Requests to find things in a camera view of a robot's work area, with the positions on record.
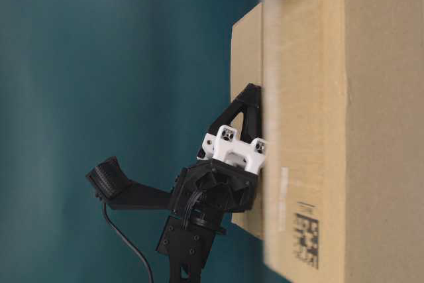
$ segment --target teal background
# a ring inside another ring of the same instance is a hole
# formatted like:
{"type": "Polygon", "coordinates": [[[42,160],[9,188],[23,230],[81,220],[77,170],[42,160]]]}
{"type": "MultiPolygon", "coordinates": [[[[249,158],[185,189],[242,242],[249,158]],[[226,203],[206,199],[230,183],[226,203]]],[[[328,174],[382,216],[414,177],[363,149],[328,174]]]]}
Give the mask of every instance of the teal background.
{"type": "MultiPolygon", "coordinates": [[[[168,190],[229,102],[231,26],[258,0],[0,0],[0,282],[147,282],[85,179],[117,155],[168,190]]],[[[112,212],[145,252],[167,213],[112,212]]],[[[285,282],[225,220],[204,282],[285,282]]]]}

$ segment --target black cable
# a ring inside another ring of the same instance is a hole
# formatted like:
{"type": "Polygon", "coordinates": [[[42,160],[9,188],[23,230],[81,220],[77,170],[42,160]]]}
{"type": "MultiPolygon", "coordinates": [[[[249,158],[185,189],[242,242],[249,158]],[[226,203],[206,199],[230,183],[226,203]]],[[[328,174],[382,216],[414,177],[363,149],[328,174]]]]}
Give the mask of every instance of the black cable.
{"type": "Polygon", "coordinates": [[[140,258],[140,260],[143,262],[144,266],[146,267],[147,273],[148,273],[148,281],[149,283],[153,283],[153,273],[152,269],[146,259],[146,257],[140,252],[140,250],[137,249],[137,247],[129,241],[129,239],[121,232],[121,230],[118,229],[118,227],[110,220],[109,216],[107,215],[107,206],[106,203],[103,203],[103,216],[107,223],[113,228],[113,230],[116,231],[118,236],[127,244],[132,251],[140,258]]]}
{"type": "Polygon", "coordinates": [[[188,220],[191,215],[191,211],[194,208],[194,205],[199,200],[199,198],[203,195],[203,192],[200,190],[196,190],[192,193],[191,197],[188,199],[187,204],[185,206],[184,216],[183,216],[183,224],[182,228],[187,229],[188,226],[188,220]]]}

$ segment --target black 3d-printed part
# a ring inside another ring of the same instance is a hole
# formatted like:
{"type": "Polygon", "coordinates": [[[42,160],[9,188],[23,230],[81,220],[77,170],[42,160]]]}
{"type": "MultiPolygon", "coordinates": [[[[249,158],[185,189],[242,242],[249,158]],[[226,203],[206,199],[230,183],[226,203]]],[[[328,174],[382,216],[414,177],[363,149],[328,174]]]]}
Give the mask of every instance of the black 3d-printed part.
{"type": "Polygon", "coordinates": [[[171,193],[127,178],[116,157],[110,157],[87,174],[96,194],[112,209],[167,209],[171,193]]]}
{"type": "Polygon", "coordinates": [[[119,167],[116,157],[110,157],[97,165],[87,178],[106,200],[113,199],[132,184],[119,167]]]}
{"type": "Polygon", "coordinates": [[[262,94],[260,86],[248,84],[211,124],[207,132],[216,136],[219,127],[222,125],[230,125],[237,115],[242,113],[243,125],[240,133],[240,140],[250,144],[256,137],[262,137],[261,106],[262,94]]]}

